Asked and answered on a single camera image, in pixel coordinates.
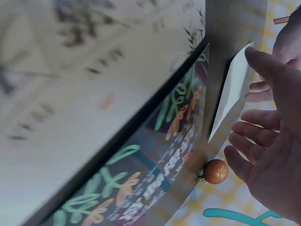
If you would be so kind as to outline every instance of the white paper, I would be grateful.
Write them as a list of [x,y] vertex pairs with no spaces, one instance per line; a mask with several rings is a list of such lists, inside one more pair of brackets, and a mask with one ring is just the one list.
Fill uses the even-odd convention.
[[222,89],[222,96],[218,105],[216,117],[214,120],[212,132],[209,141],[213,138],[220,124],[232,109],[234,104],[240,99],[241,91],[246,79],[248,62],[245,57],[245,50],[248,47],[253,47],[254,42],[243,47],[232,60],[227,78]]

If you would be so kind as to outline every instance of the tablecloth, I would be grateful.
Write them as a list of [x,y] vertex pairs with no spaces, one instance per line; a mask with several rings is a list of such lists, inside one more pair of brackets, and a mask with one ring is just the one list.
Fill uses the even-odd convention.
[[[269,0],[264,27],[264,36],[261,50],[267,53],[272,48],[277,34],[285,24],[274,24],[273,20],[290,14],[301,4],[301,0]],[[274,102],[245,103],[244,109],[275,109]],[[228,133],[230,122],[219,128],[221,140],[224,133]],[[217,159],[225,160],[223,149],[229,142],[221,147]],[[224,226],[224,225],[254,225],[254,226],[291,226],[297,225],[292,221],[281,218],[269,211],[256,201],[250,194],[247,186],[229,171],[228,178],[219,185],[208,183],[197,184],[187,200],[174,214],[166,226]]]

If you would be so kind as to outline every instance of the glittery orange ornament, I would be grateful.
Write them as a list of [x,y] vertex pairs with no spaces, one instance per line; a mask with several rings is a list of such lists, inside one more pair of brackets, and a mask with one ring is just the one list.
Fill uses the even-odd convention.
[[204,173],[198,177],[198,182],[209,182],[210,184],[220,184],[228,176],[228,165],[219,159],[209,161],[204,167]]

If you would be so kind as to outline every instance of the printed poster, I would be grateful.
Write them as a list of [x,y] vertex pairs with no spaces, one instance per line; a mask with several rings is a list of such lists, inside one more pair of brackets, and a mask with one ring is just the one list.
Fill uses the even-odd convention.
[[209,45],[148,120],[43,226],[134,226],[173,185],[200,137]]

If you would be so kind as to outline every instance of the pink mark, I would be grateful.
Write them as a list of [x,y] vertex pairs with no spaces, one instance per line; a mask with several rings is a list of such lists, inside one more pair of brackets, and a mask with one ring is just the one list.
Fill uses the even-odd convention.
[[114,99],[115,99],[115,95],[113,93],[110,93],[106,97],[105,101],[100,104],[100,106],[99,106],[100,110],[106,110],[106,109],[108,109],[113,104]]

